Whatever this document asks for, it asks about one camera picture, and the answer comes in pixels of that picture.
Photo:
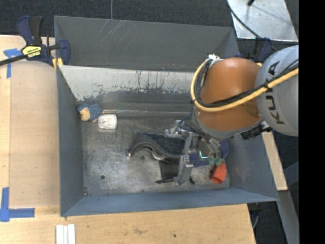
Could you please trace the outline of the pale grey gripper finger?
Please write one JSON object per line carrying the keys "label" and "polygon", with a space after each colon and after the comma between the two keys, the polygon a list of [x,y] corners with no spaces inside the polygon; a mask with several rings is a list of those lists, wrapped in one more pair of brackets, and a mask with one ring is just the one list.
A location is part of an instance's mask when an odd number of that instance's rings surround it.
{"label": "pale grey gripper finger", "polygon": [[186,162],[184,165],[184,181],[190,181],[191,172],[194,167],[194,164],[191,162]]}
{"label": "pale grey gripper finger", "polygon": [[186,171],[186,162],[184,157],[181,156],[179,160],[178,173],[175,177],[175,184],[182,185],[185,182],[185,171]]}

